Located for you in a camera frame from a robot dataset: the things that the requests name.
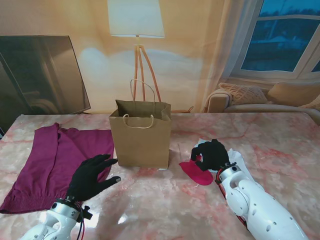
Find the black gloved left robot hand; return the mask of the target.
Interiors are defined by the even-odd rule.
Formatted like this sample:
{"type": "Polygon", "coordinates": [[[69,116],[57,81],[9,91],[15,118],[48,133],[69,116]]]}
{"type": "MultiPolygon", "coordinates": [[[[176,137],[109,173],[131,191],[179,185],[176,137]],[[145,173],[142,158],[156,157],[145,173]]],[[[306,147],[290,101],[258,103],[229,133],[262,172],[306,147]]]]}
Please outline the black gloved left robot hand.
{"type": "Polygon", "coordinates": [[[99,154],[83,161],[71,178],[66,197],[75,202],[84,202],[120,182],[119,176],[98,181],[99,174],[117,162],[110,154],[99,154]]]}

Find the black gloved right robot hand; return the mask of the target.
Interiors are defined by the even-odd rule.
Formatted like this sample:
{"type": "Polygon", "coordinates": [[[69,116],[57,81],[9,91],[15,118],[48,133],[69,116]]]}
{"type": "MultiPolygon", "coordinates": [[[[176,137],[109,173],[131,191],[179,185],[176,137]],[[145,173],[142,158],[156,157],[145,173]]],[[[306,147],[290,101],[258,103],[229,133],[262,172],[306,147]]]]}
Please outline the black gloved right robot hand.
{"type": "Polygon", "coordinates": [[[229,164],[228,152],[217,139],[200,143],[191,151],[190,159],[202,170],[218,171],[229,164]]]}

